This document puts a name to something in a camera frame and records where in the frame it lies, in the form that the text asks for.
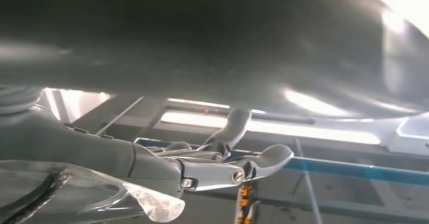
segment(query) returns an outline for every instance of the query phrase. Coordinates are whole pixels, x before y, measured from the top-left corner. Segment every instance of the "plastic wrap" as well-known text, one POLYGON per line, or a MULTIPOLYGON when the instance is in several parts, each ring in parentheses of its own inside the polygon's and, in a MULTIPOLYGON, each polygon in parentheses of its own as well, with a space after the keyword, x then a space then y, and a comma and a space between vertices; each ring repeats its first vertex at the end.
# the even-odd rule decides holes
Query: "plastic wrap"
POLYGON ((0 161, 0 222, 25 206, 46 177, 69 169, 71 179, 27 223, 90 223, 146 214, 152 221, 177 218, 185 202, 87 168, 52 162, 0 161))

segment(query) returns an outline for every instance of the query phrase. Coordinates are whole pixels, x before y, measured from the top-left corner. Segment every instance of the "bolt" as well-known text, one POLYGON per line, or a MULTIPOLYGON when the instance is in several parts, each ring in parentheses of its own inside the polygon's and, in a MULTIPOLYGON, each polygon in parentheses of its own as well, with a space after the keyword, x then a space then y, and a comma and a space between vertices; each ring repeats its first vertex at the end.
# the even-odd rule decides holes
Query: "bolt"
POLYGON ((240 184, 244 180, 244 171, 243 169, 239 168, 234 170, 231 176, 231 180, 235 184, 240 184))
POLYGON ((216 156, 214 157, 214 159, 215 159, 215 161, 216 161, 216 162, 222 162, 223 157, 222 157, 221 155, 216 155, 216 156))
POLYGON ((193 181, 192 181, 192 180, 190 180, 190 179, 188 179, 188 178, 185 178, 184 180, 180 181, 180 185, 181 185, 182 187, 185 187, 185 188, 189 188, 189 187, 191 187, 191 186, 192 186, 192 184, 193 184, 193 181))

